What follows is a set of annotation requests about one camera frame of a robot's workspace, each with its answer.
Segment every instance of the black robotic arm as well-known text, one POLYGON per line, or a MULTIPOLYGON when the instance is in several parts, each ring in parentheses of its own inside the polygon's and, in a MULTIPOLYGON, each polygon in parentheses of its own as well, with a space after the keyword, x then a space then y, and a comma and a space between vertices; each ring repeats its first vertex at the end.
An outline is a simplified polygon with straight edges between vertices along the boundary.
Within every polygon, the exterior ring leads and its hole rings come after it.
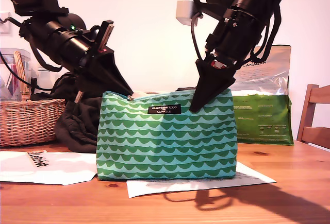
MULTIPOLYGON (((281 24, 279 4, 282 0, 206 0, 206 3, 200 0, 192 1, 193 6, 187 4, 192 9, 188 13, 191 15, 191 31, 198 55, 196 65, 200 79, 190 110, 196 112, 231 86, 235 82, 235 72, 245 63, 266 61, 281 24), (201 58, 193 33, 196 19, 202 13, 219 20, 214 32, 206 40, 205 59, 201 58), (274 25, 268 38, 272 15, 274 25), (261 49, 254 54, 254 48, 259 43, 265 27, 266 34, 261 49), (257 58, 263 49, 263 57, 257 58)), ((187 18, 178 20, 187 25, 187 18)))
POLYGON ((20 36, 30 43, 41 66, 54 72, 63 66, 77 74, 80 93, 109 90, 133 94, 115 65, 113 50, 106 46, 113 21, 103 21, 101 26, 87 30, 83 20, 70 14, 68 8, 60 8, 57 0, 11 1, 18 15, 30 18, 23 23, 7 20, 20 26, 20 36), (37 49, 61 67, 46 64, 37 49))

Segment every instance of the table surface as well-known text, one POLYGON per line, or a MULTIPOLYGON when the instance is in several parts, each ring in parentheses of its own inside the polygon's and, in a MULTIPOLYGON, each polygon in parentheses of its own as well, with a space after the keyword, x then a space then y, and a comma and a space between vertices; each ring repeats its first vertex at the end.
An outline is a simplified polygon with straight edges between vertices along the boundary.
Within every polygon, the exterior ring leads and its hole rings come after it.
MULTIPOLYGON (((277 183, 128 198, 123 181, 1 183, 1 223, 330 223, 330 154, 239 144, 238 161, 277 183)), ((60 144, 6 150, 69 151, 60 144)))

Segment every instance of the chair back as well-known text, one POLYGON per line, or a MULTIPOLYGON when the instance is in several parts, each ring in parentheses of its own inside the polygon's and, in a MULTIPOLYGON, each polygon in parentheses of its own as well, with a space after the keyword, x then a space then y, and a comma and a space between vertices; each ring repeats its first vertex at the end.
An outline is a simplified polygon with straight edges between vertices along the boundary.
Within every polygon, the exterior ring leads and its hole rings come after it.
POLYGON ((330 104, 330 85, 322 88, 315 84, 307 86, 297 140, 330 148, 330 128, 311 126, 316 104, 330 104))

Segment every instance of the zipper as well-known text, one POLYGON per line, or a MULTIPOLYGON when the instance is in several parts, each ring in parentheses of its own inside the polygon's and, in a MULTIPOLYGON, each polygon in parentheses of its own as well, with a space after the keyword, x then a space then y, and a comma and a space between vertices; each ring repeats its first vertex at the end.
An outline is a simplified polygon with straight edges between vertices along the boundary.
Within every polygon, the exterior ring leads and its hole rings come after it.
POLYGON ((146 97, 139 97, 139 98, 133 98, 131 95, 127 97, 128 101, 134 101, 134 100, 145 100, 145 99, 153 99, 153 98, 159 98, 159 97, 167 97, 170 96, 171 94, 190 94, 190 93, 194 93, 195 89, 192 90, 182 90, 182 91, 176 91, 176 92, 168 92, 168 93, 164 93, 164 94, 155 94, 155 95, 151 95, 151 96, 146 96, 146 97))

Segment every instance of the scalloped pattern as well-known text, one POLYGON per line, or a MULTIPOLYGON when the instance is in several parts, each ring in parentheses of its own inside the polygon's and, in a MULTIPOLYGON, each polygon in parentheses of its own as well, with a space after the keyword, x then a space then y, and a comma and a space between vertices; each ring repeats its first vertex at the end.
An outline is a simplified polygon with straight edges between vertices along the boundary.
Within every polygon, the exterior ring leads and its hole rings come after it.
POLYGON ((103 95, 97 136, 97 174, 113 179, 232 178, 237 130, 233 98, 224 91, 197 113, 194 91, 133 101, 103 95), (181 104, 181 114, 148 114, 150 106, 181 104))

